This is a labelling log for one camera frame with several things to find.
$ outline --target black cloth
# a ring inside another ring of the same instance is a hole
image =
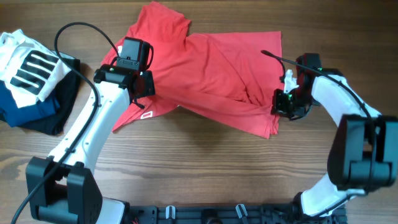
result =
[[[80,60],[65,59],[67,64],[80,71]],[[55,86],[55,97],[57,98],[60,108],[55,115],[46,118],[30,121],[22,124],[19,127],[30,130],[40,131],[44,134],[57,135],[63,131],[63,127],[72,112],[75,104],[77,91],[80,85],[80,77],[70,71],[65,77]],[[0,115],[0,120],[6,121],[3,115]]]

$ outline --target white cloth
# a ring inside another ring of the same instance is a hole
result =
[[[0,36],[0,80],[18,108],[44,101],[69,71],[57,55],[20,29]]]

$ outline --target brown floor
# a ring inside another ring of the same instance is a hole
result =
[[[51,2],[13,0],[8,2]],[[0,31],[21,28],[53,48],[56,31],[84,21],[115,42],[135,23],[143,1],[0,4]],[[282,31],[283,53],[295,59],[318,52],[339,68],[371,106],[398,115],[397,1],[168,1],[191,19],[190,32]],[[110,49],[91,29],[65,31],[60,50],[82,59],[92,77]],[[89,94],[82,84],[68,131]],[[323,108],[306,119],[281,119],[280,132],[262,139],[179,108],[110,134],[95,178],[105,197],[133,205],[203,205],[288,202],[325,172],[336,127]],[[25,167],[63,138],[0,124],[0,223],[9,223],[27,194]],[[350,223],[397,223],[398,186],[348,204]],[[25,209],[20,223],[33,223]]]

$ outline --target black stripe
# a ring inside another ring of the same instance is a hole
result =
[[[54,70],[54,68],[55,68],[54,65],[49,64],[49,63],[47,63],[47,62],[44,62],[44,61],[42,61],[42,60],[40,60],[40,59],[34,58],[34,57],[32,57],[32,55],[28,55],[28,56],[25,58],[25,62],[30,62],[30,63],[33,63],[33,64],[35,64],[35,65],[40,65],[41,67],[43,67],[43,68],[45,68],[45,69],[47,69],[47,70],[50,70],[50,71]]]
[[[50,75],[48,72],[41,70],[39,68],[35,68],[33,66],[27,65],[25,64],[25,62],[21,65],[21,69],[28,71],[28,72],[32,72],[34,74],[40,75],[41,77],[45,78],[45,79],[49,79]]]
[[[33,75],[31,75],[31,74],[29,74],[27,72],[21,71],[21,70],[18,70],[16,76],[21,77],[21,78],[23,78],[23,79],[25,79],[25,80],[27,80],[29,82],[35,83],[39,87],[36,88],[36,87],[32,86],[31,84],[28,84],[26,82],[22,82],[22,81],[16,79],[15,77],[13,77],[11,79],[10,84],[14,85],[16,87],[23,88],[23,89],[25,89],[25,90],[27,90],[27,91],[35,94],[35,95],[38,95],[40,93],[40,91],[43,89],[43,86],[45,85],[45,82],[43,80],[41,80],[41,79],[39,79],[37,77],[34,77]]]
[[[31,56],[32,54],[35,54],[35,55],[41,57],[42,59],[46,59],[46,60],[48,60],[49,62],[57,63],[58,60],[59,60],[59,58],[57,58],[57,57],[54,57],[54,56],[52,56],[52,55],[45,54],[45,53],[40,52],[40,51],[38,51],[38,50],[32,50],[32,51],[29,53],[28,56]]]

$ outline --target red garment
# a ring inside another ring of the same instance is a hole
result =
[[[154,46],[152,70],[156,95],[132,104],[114,130],[137,119],[159,116],[177,105],[242,131],[268,138],[277,134],[278,116],[271,114],[272,96],[283,88],[277,60],[280,32],[192,34],[190,21],[157,2],[144,6],[126,37]],[[116,46],[123,44],[121,39]],[[102,63],[111,63],[113,49]]]

